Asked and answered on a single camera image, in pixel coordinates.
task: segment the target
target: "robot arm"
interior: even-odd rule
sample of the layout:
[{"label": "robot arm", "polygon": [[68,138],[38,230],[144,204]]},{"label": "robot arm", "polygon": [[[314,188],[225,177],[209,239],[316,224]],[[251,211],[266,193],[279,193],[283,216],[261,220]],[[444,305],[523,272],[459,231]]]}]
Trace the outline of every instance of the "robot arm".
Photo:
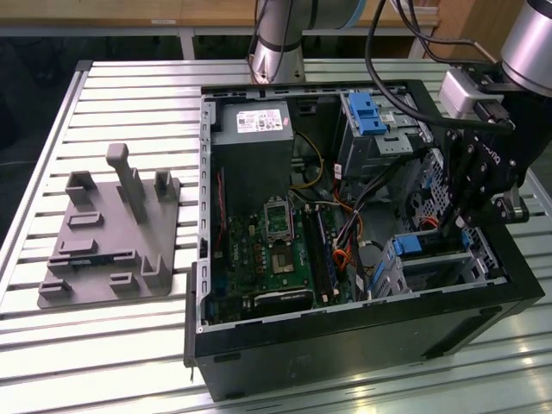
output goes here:
[{"label": "robot arm", "polygon": [[304,82],[303,31],[353,26],[365,5],[366,0],[257,0],[259,31],[252,62],[255,81]]},{"label": "robot arm", "polygon": [[[529,212],[518,194],[530,165],[552,139],[552,2],[529,0],[502,49],[501,63],[451,68],[440,99],[453,117],[514,125],[509,135],[449,130],[438,145],[448,179],[442,231],[519,223]],[[504,193],[489,204],[494,196]]]},{"label": "robot arm", "polygon": [[[303,82],[303,30],[351,26],[366,3],[257,1],[258,42],[252,70],[258,83]],[[378,19],[384,1],[380,0]],[[527,0],[502,58],[497,64],[451,68],[442,83],[440,99],[452,117],[512,126],[510,134],[499,135],[489,128],[478,130],[476,125],[482,124],[472,122],[470,129],[449,129],[437,143],[444,156],[450,201],[440,220],[445,235],[465,223],[529,219],[518,187],[552,139],[552,0]],[[439,123],[451,124],[444,119]]]}]

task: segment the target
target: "ram slot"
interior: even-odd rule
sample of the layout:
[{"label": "ram slot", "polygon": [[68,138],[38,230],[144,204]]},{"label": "ram slot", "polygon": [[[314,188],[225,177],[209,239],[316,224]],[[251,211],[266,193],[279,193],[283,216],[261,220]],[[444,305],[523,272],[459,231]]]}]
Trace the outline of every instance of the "ram slot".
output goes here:
[{"label": "ram slot", "polygon": [[333,297],[334,290],[323,254],[323,238],[320,235],[317,214],[315,212],[303,211],[302,221],[312,279],[317,294],[322,299],[322,302],[326,303],[329,298]]},{"label": "ram slot", "polygon": [[317,220],[318,229],[320,231],[320,236],[323,243],[324,260],[326,262],[326,268],[328,269],[332,291],[335,293],[337,288],[336,268],[334,267],[334,260],[331,257],[331,242],[329,241],[328,236],[326,236],[326,226],[324,225],[324,220],[322,219],[322,213],[320,212],[320,210],[317,210]]}]

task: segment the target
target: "floor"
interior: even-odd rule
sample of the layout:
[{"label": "floor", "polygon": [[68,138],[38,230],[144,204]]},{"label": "floor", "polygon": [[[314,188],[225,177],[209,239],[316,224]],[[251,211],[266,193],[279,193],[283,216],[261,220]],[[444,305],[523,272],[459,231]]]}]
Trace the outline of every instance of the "floor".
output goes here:
[{"label": "floor", "polygon": [[[376,44],[377,57],[408,54],[408,39]],[[240,59],[247,53],[247,36],[213,36],[196,39],[198,59]],[[304,56],[360,57],[362,39],[320,41],[308,38]],[[35,161],[52,126],[79,60],[178,60],[179,40],[172,37],[0,39],[0,243],[11,224]],[[17,130],[11,131],[10,125]],[[15,142],[7,147],[10,137]],[[552,191],[552,147],[538,160],[534,171]]]}]

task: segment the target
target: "gray plastic stand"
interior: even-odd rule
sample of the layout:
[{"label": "gray plastic stand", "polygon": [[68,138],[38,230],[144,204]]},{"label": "gray plastic stand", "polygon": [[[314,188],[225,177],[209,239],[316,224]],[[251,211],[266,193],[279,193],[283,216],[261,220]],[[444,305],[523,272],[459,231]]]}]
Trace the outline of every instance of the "gray plastic stand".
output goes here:
[{"label": "gray plastic stand", "polygon": [[96,184],[87,171],[69,177],[71,201],[39,288],[42,309],[171,291],[180,183],[161,171],[142,183],[128,156],[125,144],[106,155],[121,184]]}]

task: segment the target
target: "metal slotted table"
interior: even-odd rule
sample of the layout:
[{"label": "metal slotted table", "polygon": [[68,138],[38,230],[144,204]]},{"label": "metal slotted table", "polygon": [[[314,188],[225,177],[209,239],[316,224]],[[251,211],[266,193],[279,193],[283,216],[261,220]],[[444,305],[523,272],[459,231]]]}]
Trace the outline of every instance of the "metal slotted table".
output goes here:
[{"label": "metal slotted table", "polygon": [[[361,60],[308,60],[305,69],[309,81],[369,80]],[[437,100],[446,66],[378,60],[376,69],[384,79],[423,80]],[[550,409],[552,203],[532,173],[522,189],[531,219],[509,229],[547,292],[535,306],[453,356],[212,402],[199,372],[192,378],[182,363],[185,279],[197,256],[199,87],[248,81],[247,66],[237,60],[78,68],[0,251],[0,412]],[[143,179],[169,168],[182,183],[172,293],[133,304],[40,310],[37,288],[67,205],[68,174],[90,170],[97,182],[116,179],[104,161],[115,141],[127,143],[129,164]]]}]

